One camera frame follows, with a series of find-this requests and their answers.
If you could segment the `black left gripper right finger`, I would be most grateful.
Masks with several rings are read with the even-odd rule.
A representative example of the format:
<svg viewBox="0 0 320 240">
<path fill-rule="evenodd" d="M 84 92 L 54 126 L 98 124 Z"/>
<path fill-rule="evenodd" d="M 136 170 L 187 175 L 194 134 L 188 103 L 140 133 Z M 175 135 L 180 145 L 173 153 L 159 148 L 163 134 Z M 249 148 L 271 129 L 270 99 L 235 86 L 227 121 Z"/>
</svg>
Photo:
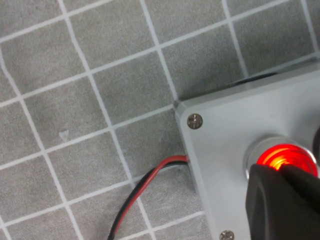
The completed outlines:
<svg viewBox="0 0 320 240">
<path fill-rule="evenodd" d="M 305 200 L 320 199 L 320 179 L 294 165 L 285 165 L 280 173 Z"/>
</svg>

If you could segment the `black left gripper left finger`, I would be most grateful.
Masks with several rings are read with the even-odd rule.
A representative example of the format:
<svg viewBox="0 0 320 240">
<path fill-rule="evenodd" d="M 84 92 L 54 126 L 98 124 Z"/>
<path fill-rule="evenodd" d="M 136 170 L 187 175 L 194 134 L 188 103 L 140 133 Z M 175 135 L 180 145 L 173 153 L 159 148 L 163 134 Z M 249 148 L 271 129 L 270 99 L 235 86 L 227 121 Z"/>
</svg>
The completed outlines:
<svg viewBox="0 0 320 240">
<path fill-rule="evenodd" d="M 245 200 L 253 240 L 318 240 L 320 200 L 306 200 L 275 170 L 254 164 Z"/>
</svg>

